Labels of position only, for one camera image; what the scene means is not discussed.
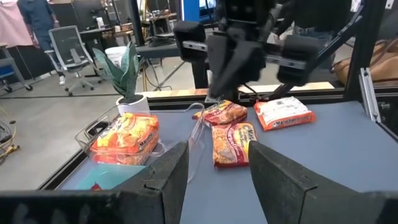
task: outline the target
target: floor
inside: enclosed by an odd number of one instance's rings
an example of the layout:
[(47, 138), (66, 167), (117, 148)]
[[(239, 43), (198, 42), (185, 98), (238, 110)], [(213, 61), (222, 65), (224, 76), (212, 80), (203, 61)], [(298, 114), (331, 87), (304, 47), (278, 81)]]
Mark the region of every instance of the floor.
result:
[[(339, 49), (336, 60), (349, 57), (351, 49), (343, 46)], [(182, 61), (179, 58), (164, 59), (163, 66), (156, 66), (157, 78), (162, 82)], [(261, 79), (250, 85), (278, 84), (275, 77), (277, 66), (267, 65)], [(93, 73), (87, 68), (82, 74)], [(156, 84), (155, 76), (149, 72), (149, 80)], [(74, 81), (67, 76), (67, 84)], [(58, 84), (56, 75), (43, 80), (34, 80), (33, 91), (26, 91), (20, 84), (13, 86), (14, 92), (7, 94), (0, 91), (0, 106), (9, 116), (0, 112), (0, 121), (8, 123), (15, 120), (16, 138), (14, 144), (21, 149), (7, 157), (0, 165), (0, 190), (36, 189), (46, 181), (62, 164), (79, 150), (74, 140), (75, 134), (115, 105), (118, 94), (109, 82), (95, 84), (95, 90), (76, 89), (76, 97), (67, 97), (67, 93)], [(192, 70), (189, 63), (184, 63), (164, 85), (173, 90), (194, 88)], [(149, 90), (155, 89), (148, 83)], [(142, 91), (142, 79), (137, 83), (137, 91)]]

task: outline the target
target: office chair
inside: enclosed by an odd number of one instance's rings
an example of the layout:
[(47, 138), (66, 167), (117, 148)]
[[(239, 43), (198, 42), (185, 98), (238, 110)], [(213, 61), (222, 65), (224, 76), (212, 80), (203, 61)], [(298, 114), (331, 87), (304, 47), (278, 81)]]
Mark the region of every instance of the office chair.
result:
[(93, 59), (88, 54), (83, 42), (81, 41), (77, 26), (66, 26), (49, 30), (53, 50), (46, 50), (56, 71), (77, 73), (78, 80), (70, 87), (66, 87), (65, 91), (69, 96), (73, 96), (72, 91), (79, 85), (81, 87), (89, 86), (90, 90), (94, 90), (94, 86), (88, 82), (84, 75), (79, 72), (88, 65), (95, 70)]

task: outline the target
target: ramen noodle package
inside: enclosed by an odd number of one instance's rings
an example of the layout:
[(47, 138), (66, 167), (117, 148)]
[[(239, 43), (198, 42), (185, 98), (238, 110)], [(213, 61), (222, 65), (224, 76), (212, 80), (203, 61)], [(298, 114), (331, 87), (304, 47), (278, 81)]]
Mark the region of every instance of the ramen noodle package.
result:
[(96, 162), (141, 165), (158, 139), (156, 116), (125, 113), (98, 136), (91, 151)]
[(315, 114), (294, 97), (258, 102), (254, 109), (265, 131), (316, 120)]
[[(246, 119), (248, 109), (232, 103), (228, 100), (221, 100), (215, 105), (205, 109), (203, 112), (204, 120), (207, 126), (216, 126), (223, 124), (238, 123)], [(199, 119), (201, 112), (193, 115), (193, 119)]]
[(214, 166), (234, 167), (249, 164), (249, 142), (257, 140), (251, 123), (213, 126), (212, 134)]

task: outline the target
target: brown bag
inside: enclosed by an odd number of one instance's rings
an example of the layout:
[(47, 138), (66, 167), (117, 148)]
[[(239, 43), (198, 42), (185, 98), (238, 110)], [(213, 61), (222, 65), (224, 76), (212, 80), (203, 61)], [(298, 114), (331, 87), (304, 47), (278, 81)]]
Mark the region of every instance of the brown bag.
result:
[[(333, 65), (337, 79), (346, 85), (351, 58)], [(380, 40), (373, 48), (370, 64), (374, 86), (398, 85), (398, 39)]]

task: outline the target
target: transparent container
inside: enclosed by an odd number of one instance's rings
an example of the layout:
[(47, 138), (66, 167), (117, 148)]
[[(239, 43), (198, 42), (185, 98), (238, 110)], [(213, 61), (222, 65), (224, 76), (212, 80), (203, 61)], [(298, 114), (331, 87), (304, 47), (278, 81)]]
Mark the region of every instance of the transparent container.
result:
[[(146, 166), (155, 161), (162, 154), (174, 147), (180, 141), (188, 141), (189, 145), (189, 170), (188, 182), (190, 182), (199, 165), (204, 150), (204, 128), (203, 116), (198, 120), (192, 119), (192, 116), (205, 109), (203, 104), (194, 103), (186, 110), (164, 110), (164, 111), (139, 111), (136, 114), (149, 114), (156, 116), (159, 121), (159, 138), (152, 152), (110, 152), (109, 156), (120, 158), (128, 157), (138, 161), (132, 166)], [(93, 144), (98, 136), (107, 131), (109, 125), (114, 124), (120, 117), (118, 107), (112, 107), (105, 113), (86, 125), (76, 136), (75, 139), (80, 147), (87, 153), (88, 157), (98, 162), (98, 149), (93, 149)], [(112, 164), (126, 166), (118, 162), (98, 162), (101, 164)]]

